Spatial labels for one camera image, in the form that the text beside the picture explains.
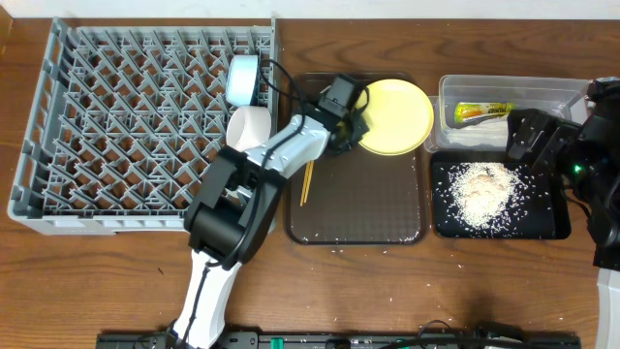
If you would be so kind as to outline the white napkin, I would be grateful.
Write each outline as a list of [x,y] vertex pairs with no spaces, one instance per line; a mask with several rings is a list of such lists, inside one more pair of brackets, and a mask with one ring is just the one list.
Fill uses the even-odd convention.
[[506,120],[486,120],[479,124],[450,131],[450,143],[463,146],[505,147],[508,141],[508,122]]

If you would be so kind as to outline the yellow plate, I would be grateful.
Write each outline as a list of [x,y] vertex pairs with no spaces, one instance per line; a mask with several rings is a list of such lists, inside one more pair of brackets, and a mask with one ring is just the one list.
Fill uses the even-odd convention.
[[364,108],[362,118],[369,130],[359,145],[379,155],[410,152],[428,138],[434,123],[429,97],[412,82],[380,79],[367,85],[355,107]]

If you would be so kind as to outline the yellow green snack wrapper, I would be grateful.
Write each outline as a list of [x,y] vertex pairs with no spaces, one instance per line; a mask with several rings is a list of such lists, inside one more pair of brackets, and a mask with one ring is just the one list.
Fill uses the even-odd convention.
[[457,124],[488,117],[507,115],[515,108],[515,103],[467,103],[459,102],[454,111]]

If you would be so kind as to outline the white pink bowl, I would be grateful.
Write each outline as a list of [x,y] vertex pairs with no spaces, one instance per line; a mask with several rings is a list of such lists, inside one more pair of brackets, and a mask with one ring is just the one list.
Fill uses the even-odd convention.
[[244,151],[265,143],[270,138],[271,113],[265,107],[239,107],[229,121],[226,144]]

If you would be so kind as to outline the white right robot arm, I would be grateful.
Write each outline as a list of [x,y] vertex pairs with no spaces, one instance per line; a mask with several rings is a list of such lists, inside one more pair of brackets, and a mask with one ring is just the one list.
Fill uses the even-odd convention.
[[595,346],[619,346],[619,78],[589,82],[579,124],[535,109],[509,113],[507,155],[535,173],[556,175],[586,212],[599,269]]

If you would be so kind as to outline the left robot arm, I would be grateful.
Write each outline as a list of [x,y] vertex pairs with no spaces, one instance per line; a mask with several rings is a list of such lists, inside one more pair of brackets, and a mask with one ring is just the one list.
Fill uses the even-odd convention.
[[369,130],[362,114],[370,91],[350,76],[338,75],[315,102],[296,96],[296,114],[266,142],[218,152],[185,212],[192,276],[168,330],[169,348],[209,348],[217,341],[238,271],[262,246],[291,176],[326,151],[350,150]]

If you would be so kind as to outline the light blue bowl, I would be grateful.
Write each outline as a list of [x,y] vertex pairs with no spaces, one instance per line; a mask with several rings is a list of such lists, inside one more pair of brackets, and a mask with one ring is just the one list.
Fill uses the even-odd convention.
[[235,107],[250,106],[258,87],[259,56],[235,55],[230,64],[225,97]]

